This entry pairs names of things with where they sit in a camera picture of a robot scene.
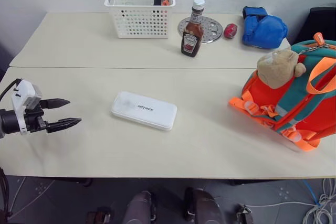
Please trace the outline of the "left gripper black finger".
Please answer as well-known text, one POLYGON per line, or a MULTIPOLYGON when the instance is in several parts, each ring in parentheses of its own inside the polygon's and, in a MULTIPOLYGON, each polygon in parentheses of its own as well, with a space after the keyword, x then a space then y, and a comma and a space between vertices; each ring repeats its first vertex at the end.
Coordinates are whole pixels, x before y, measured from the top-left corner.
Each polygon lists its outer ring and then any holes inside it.
POLYGON ((81 122, 81 118, 61 119, 54 123, 47 123, 46 131, 47 133, 62 131, 72 126, 75 126, 79 122, 81 122))
POLYGON ((40 100, 39 104, 42 109, 55 109, 69 104, 70 101, 60 98, 40 100))

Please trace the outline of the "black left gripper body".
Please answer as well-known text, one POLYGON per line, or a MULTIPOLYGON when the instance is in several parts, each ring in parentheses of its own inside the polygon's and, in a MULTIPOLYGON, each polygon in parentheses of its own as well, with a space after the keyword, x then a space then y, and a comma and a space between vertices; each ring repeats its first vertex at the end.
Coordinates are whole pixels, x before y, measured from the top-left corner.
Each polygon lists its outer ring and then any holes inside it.
POLYGON ((43 109, 47 108, 47 103, 47 100, 41 100, 33 109, 25 109, 24 119, 27 131, 32 133, 47 129, 48 122, 42 118, 43 109))

